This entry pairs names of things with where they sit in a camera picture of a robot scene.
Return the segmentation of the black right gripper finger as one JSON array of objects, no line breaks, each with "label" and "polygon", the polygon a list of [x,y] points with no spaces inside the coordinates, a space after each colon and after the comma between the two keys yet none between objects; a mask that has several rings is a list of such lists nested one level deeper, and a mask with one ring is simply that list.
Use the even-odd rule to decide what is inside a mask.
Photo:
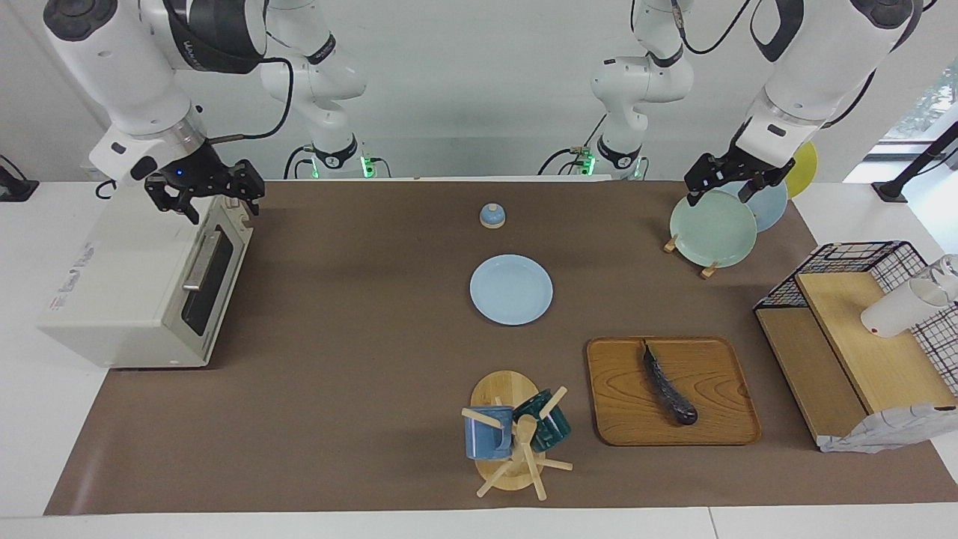
[{"label": "black right gripper finger", "polygon": [[186,217],[192,225],[198,225],[201,217],[192,205],[192,194],[182,192],[167,182],[147,182],[146,192],[158,211],[174,212]]},{"label": "black right gripper finger", "polygon": [[249,160],[240,160],[237,163],[237,191],[249,212],[253,216],[259,216],[259,200],[266,195],[266,182]]}]

